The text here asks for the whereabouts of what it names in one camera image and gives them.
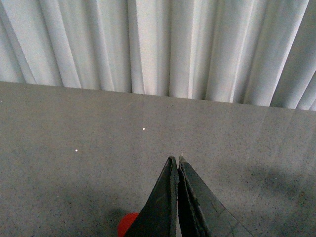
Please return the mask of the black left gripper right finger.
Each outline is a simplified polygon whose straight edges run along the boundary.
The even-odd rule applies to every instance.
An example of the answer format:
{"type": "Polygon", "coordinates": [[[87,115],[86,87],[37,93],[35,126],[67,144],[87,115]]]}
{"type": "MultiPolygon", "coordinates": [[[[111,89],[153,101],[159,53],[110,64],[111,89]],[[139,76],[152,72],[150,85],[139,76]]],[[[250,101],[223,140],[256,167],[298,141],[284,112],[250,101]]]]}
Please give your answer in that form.
{"type": "Polygon", "coordinates": [[[178,216],[184,237],[248,237],[249,230],[179,157],[178,216]]]}

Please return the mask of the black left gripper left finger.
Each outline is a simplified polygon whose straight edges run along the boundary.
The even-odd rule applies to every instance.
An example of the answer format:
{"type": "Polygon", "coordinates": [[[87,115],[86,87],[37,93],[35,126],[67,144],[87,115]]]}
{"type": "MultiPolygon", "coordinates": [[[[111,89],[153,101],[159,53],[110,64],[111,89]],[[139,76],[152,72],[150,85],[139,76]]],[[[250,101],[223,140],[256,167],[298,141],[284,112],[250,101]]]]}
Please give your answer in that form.
{"type": "Polygon", "coordinates": [[[126,237],[174,237],[177,223],[179,176],[175,157],[169,157],[148,200],[126,237]]]}

